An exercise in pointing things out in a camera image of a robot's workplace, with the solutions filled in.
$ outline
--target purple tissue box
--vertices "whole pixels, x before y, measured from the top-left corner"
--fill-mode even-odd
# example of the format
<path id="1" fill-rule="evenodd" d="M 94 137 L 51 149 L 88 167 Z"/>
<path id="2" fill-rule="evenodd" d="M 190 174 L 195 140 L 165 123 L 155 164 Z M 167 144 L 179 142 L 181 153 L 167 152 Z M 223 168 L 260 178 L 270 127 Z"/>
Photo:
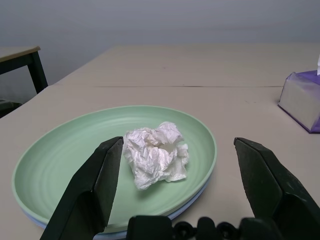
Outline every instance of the purple tissue box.
<path id="1" fill-rule="evenodd" d="M 309 133 L 320 133 L 320 75 L 317 71 L 291 73 L 278 105 Z"/>

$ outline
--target crumpled paper towel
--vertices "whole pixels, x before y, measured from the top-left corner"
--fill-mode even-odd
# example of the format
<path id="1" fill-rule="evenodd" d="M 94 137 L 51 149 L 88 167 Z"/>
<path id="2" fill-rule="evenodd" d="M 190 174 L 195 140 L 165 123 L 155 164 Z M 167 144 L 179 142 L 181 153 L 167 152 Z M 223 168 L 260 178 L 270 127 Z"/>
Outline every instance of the crumpled paper towel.
<path id="1" fill-rule="evenodd" d="M 139 190 L 157 181 L 185 179 L 189 160 L 188 145 L 177 126 L 165 121 L 157 128 L 127 131 L 123 137 L 123 155 L 131 166 L 134 183 Z"/>

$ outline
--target green plate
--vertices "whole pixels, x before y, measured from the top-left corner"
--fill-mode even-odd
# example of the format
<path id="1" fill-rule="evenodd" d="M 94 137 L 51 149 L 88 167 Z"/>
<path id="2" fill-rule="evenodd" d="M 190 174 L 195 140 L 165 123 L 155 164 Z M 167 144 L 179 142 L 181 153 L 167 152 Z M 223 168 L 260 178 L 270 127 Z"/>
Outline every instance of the green plate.
<path id="1" fill-rule="evenodd" d="M 126 159 L 121 158 L 118 186 L 106 233 L 127 229 L 135 215 L 168 215 L 188 202 L 209 178 L 217 157 L 210 130 L 193 116 L 158 106 L 124 106 L 89 113 L 64 123 L 36 141 L 21 157 L 12 189 L 20 207 L 47 224 L 71 177 L 103 141 L 128 130 L 177 125 L 189 147 L 187 178 L 160 181 L 139 191 Z"/>

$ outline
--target white table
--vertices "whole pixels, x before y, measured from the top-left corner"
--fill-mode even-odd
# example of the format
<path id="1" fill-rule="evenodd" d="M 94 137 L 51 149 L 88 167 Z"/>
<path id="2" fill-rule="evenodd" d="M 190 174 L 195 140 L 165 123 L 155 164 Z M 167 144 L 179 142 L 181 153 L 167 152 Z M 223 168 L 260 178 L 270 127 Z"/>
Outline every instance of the white table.
<path id="1" fill-rule="evenodd" d="M 317 69 L 320 43 L 118 46 L 58 84 L 94 87 L 282 87 Z"/>
<path id="2" fill-rule="evenodd" d="M 304 64 L 301 63 L 300 69 L 314 69 L 313 65 Z M 281 69 L 281 65 L 274 66 L 273 72 Z M 143 69 L 136 72 L 144 74 Z M 89 69 L 83 73 L 83 76 L 78 74 L 78 82 L 76 78 L 70 78 L 71 74 L 0 119 L 0 232 L 3 239 L 37 240 L 43 232 L 27 219 L 12 194 L 11 175 L 23 152 L 42 135 L 66 121 L 123 105 L 148 104 L 187 112 L 203 121 L 216 138 L 217 162 L 208 187 L 177 221 L 196 225 L 199 217 L 208 216 L 216 223 L 227 221 L 238 226 L 242 217 L 253 216 L 241 181 L 234 137 L 247 138 L 273 150 L 320 205 L 320 135 L 308 134 L 277 106 L 281 87 L 258 87 L 258 80 L 257 84 L 252 82 L 252 86 L 237 87 L 97 87 L 93 84 L 95 79 L 87 76 L 99 74 Z M 101 74 L 108 79 L 106 72 Z"/>

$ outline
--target wall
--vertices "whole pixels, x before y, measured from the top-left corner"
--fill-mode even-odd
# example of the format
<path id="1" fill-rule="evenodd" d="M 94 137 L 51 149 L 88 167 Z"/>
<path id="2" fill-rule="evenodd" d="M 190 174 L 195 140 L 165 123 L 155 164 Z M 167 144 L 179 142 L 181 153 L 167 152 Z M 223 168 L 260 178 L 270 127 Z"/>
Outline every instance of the wall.
<path id="1" fill-rule="evenodd" d="M 320 42 L 319 0 L 1 0 L 0 46 L 39 45 L 49 84 L 120 44 Z M 28 69 L 0 97 L 36 94 Z"/>

